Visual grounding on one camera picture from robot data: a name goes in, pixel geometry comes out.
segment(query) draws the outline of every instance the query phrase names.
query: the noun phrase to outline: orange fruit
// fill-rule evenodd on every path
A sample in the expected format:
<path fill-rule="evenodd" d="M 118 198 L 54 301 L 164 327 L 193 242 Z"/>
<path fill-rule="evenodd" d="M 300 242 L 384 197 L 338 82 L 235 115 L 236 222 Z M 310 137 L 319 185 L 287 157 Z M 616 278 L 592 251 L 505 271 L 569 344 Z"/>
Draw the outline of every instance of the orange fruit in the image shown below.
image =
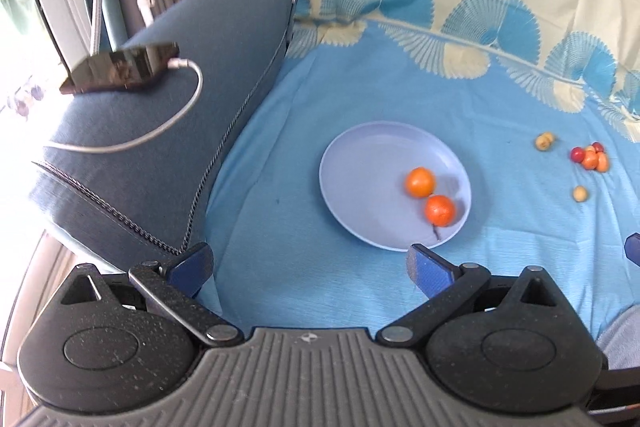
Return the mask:
<path fill-rule="evenodd" d="M 598 164 L 596 165 L 596 171 L 607 172 L 609 170 L 609 157 L 604 152 L 596 152 L 598 155 Z"/>
<path fill-rule="evenodd" d="M 436 189 L 436 176 L 429 169 L 418 167 L 404 179 L 404 189 L 414 198 L 431 196 Z"/>
<path fill-rule="evenodd" d="M 582 166 L 588 171 L 593 171 L 593 169 L 598 166 L 598 154 L 595 151 L 585 149 Z"/>
<path fill-rule="evenodd" d="M 456 206 L 446 196 L 432 196 L 424 206 L 424 215 L 436 227 L 448 227 L 456 217 Z"/>

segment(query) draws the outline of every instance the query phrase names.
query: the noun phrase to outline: red cherry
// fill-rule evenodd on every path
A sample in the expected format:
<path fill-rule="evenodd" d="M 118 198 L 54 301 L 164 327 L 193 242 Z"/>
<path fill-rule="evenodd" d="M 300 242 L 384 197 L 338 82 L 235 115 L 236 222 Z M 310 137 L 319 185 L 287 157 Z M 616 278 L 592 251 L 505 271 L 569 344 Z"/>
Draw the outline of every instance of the red cherry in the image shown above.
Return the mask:
<path fill-rule="evenodd" d="M 574 147 L 571 149 L 569 158 L 571 158 L 571 161 L 574 163 L 582 163 L 582 160 L 584 160 L 584 149 L 582 147 Z"/>

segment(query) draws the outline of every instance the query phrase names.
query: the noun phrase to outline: smartphone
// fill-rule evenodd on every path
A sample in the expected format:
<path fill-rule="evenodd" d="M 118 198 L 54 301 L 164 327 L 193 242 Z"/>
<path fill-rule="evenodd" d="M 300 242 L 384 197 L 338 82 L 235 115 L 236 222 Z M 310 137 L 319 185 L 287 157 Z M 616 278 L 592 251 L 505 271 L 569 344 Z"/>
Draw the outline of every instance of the smartphone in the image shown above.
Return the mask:
<path fill-rule="evenodd" d="M 85 58 L 60 86 L 62 94 L 136 90 L 153 86 L 170 58 L 178 56 L 175 42 L 147 44 Z"/>

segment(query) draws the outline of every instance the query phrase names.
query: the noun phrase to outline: plate rim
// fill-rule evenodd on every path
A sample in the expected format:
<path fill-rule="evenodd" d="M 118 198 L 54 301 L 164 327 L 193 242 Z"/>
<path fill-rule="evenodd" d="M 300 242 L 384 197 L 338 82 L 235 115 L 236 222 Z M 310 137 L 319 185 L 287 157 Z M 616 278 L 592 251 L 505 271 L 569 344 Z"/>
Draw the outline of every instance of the plate rim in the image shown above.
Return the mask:
<path fill-rule="evenodd" d="M 324 193 L 324 184 L 322 183 L 322 166 L 324 166 L 324 160 L 326 158 L 326 154 L 329 151 L 329 149 L 331 149 L 331 147 L 334 145 L 334 143 L 336 141 L 338 141 L 340 138 L 342 138 L 345 134 L 355 131 L 357 129 L 360 129 L 361 127 L 368 127 L 368 126 L 372 126 L 372 125 L 380 125 L 380 124 L 384 124 L 384 125 L 389 125 L 389 126 L 396 126 L 396 127 L 405 127 L 405 128 L 410 128 L 412 130 L 417 130 L 418 132 L 422 133 L 422 134 L 426 134 L 428 136 L 430 136 L 431 138 L 435 139 L 437 142 L 439 142 L 446 150 L 448 150 L 451 155 L 453 156 L 453 158 L 455 158 L 455 160 L 460 164 L 460 166 L 462 167 L 462 171 L 464 172 L 465 178 L 466 178 L 466 182 L 468 184 L 469 187 L 469 202 L 468 202 L 468 206 L 465 210 L 465 213 L 462 216 L 462 220 L 460 222 L 460 227 L 459 229 L 457 229 L 454 233 L 452 233 L 449 237 L 447 237 L 446 239 L 443 239 L 439 242 L 437 242 L 435 245 L 432 245 L 430 247 L 427 248 L 436 248 L 439 247 L 440 245 L 444 245 L 449 239 L 452 239 L 453 237 L 455 237 L 458 232 L 460 230 L 462 230 L 462 227 L 465 226 L 466 220 L 469 216 L 469 212 L 471 211 L 471 204 L 472 204 L 472 199 L 473 199 L 473 193 L 471 190 L 471 180 L 469 179 L 469 174 L 466 172 L 465 166 L 462 164 L 462 162 L 460 161 L 460 158 L 458 158 L 458 155 L 456 155 L 452 150 L 451 147 L 449 147 L 446 143 L 444 143 L 440 138 L 438 138 L 437 136 L 435 136 L 434 134 L 431 134 L 430 132 L 422 129 L 421 127 L 415 126 L 415 125 L 411 125 L 409 123 L 404 123 L 404 122 L 398 122 L 398 121 L 391 121 L 391 120 L 374 120 L 374 121 L 369 121 L 369 122 L 364 122 L 364 123 L 359 123 L 356 124 L 352 127 L 349 127 L 348 129 L 346 129 L 345 131 L 342 131 L 342 133 L 338 134 L 338 136 L 336 136 L 333 140 L 331 140 L 331 143 L 326 147 L 326 149 L 324 149 L 324 152 L 322 153 L 322 158 L 320 160 L 320 166 L 318 169 L 318 182 L 320 185 L 320 193 L 322 194 L 322 199 L 324 200 L 324 204 L 327 206 L 327 208 L 329 209 L 329 211 L 331 212 L 332 216 L 334 216 L 334 219 L 336 221 L 338 221 L 338 223 L 340 223 L 340 225 L 347 230 L 349 233 L 351 233 L 351 235 L 354 235 L 355 237 L 357 237 L 359 240 L 364 241 L 365 243 L 367 243 L 368 245 L 371 245 L 372 247 L 377 247 L 377 248 L 382 248 L 383 250 L 388 250 L 388 251 L 397 251 L 397 252 L 407 252 L 408 248 L 411 247 L 411 245 L 407 245 L 407 248 L 391 248 L 391 247 L 385 247 L 384 245 L 379 245 L 378 243 L 370 240 L 370 239 L 366 239 L 365 237 L 362 237 L 359 233 L 355 232 L 354 230 L 352 230 L 350 227 L 348 227 L 341 219 L 340 217 L 337 216 L 336 212 L 334 211 L 333 207 L 331 206 L 331 204 L 329 203 L 329 201 L 327 200 L 326 194 Z"/>

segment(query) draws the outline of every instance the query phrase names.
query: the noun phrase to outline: plate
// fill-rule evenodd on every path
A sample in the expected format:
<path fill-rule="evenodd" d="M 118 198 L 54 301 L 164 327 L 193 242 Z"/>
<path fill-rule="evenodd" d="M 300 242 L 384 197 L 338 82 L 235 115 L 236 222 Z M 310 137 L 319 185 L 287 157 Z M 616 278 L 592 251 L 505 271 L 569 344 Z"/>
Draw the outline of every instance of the plate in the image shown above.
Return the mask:
<path fill-rule="evenodd" d="M 404 178 L 416 167 L 431 169 L 434 193 L 456 204 L 448 227 L 431 225 L 423 213 L 426 200 L 405 192 Z M 453 151 L 433 134 L 398 122 L 364 123 L 336 137 L 322 155 L 320 190 L 345 229 L 394 251 L 442 245 L 460 231 L 471 208 L 469 177 Z"/>

